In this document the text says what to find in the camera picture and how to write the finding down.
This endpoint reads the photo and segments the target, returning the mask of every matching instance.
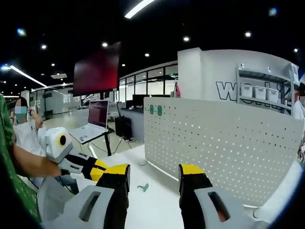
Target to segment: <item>laptop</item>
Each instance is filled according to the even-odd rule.
[[[81,144],[92,141],[108,131],[108,100],[97,100],[89,103],[88,124],[70,130],[69,133]]]

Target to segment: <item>pegboard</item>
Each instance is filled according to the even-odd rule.
[[[297,153],[301,121],[230,102],[145,98],[145,158],[178,178],[178,164],[203,168],[214,186],[262,206]]]

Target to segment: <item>small green object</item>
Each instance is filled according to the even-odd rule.
[[[142,188],[143,189],[143,192],[146,192],[146,190],[148,189],[148,186],[149,186],[149,184],[146,184],[145,186],[138,186],[138,187],[140,187],[140,188]]]
[[[151,115],[153,115],[153,105],[150,105],[150,112],[151,112]]]
[[[162,115],[162,106],[158,106],[158,116]]]

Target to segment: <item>green sticker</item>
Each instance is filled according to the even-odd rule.
[[[158,106],[158,116],[162,115],[162,106]]]
[[[150,112],[151,112],[151,115],[153,115],[153,105],[150,105]]]

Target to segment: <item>red screen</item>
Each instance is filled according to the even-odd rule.
[[[93,101],[89,105],[88,123],[106,128],[108,101]]]
[[[75,64],[73,95],[117,88],[120,47],[118,42]]]

